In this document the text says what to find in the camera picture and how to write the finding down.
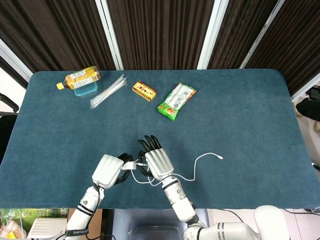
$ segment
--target plastic bottle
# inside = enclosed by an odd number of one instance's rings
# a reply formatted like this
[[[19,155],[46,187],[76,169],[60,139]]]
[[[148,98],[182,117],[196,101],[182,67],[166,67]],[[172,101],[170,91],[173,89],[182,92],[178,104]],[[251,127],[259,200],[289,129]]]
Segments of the plastic bottle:
[[[101,79],[101,77],[97,67],[91,66],[67,75],[63,82],[59,82],[56,84],[56,87],[59,90],[62,90],[65,88],[77,89],[84,85],[98,81],[99,79]]]

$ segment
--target curtain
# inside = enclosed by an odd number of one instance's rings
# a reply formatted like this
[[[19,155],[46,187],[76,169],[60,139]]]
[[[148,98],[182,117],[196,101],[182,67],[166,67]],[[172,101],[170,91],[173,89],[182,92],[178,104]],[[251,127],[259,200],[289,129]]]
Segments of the curtain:
[[[320,1],[287,0],[246,68],[271,68],[293,95],[320,72]]]
[[[0,22],[0,38],[33,73],[115,69],[95,0],[3,0]]]
[[[278,0],[229,0],[208,64],[238,69]]]
[[[196,69],[214,0],[107,0],[125,70]]]
[[[0,68],[2,68],[7,74],[9,74],[18,84],[23,88],[27,88],[28,82],[14,70],[9,63],[6,62],[2,57],[0,57]]]

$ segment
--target table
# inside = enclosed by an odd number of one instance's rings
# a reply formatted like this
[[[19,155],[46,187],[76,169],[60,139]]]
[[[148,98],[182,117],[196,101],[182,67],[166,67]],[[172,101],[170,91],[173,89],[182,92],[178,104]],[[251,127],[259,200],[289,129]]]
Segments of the table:
[[[71,71],[42,71],[30,79],[0,166],[1,208],[74,208],[92,186],[103,154],[138,156],[137,142],[153,134],[198,208],[313,208],[320,184],[311,166],[285,80],[273,69],[101,71],[99,91],[121,74],[128,85],[96,109],[90,98],[58,90]],[[158,91],[148,102],[131,90],[143,81]],[[197,89],[171,121],[157,106],[177,82]],[[146,181],[136,171],[140,181]],[[105,191],[101,208],[169,209],[161,186],[132,176]]]

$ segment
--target plastic straw packet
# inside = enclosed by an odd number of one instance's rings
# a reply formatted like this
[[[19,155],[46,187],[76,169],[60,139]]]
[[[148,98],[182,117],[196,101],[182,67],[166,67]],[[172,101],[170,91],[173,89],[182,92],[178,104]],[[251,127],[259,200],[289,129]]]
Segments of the plastic straw packet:
[[[126,84],[127,78],[122,74],[114,83],[111,84],[111,86],[90,100],[90,108],[95,109],[106,98]]]
[[[157,107],[159,113],[167,116],[172,121],[175,120],[178,111],[196,93],[196,91],[197,90],[193,87],[179,82],[166,97],[165,101]]]

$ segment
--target chair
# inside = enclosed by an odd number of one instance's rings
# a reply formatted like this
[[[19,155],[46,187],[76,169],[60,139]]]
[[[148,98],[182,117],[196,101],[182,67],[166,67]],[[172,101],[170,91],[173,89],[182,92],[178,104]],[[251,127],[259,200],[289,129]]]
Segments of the chair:
[[[19,106],[6,95],[0,93],[0,101],[12,108],[13,112],[0,111],[0,165],[5,155],[12,129],[14,128]]]

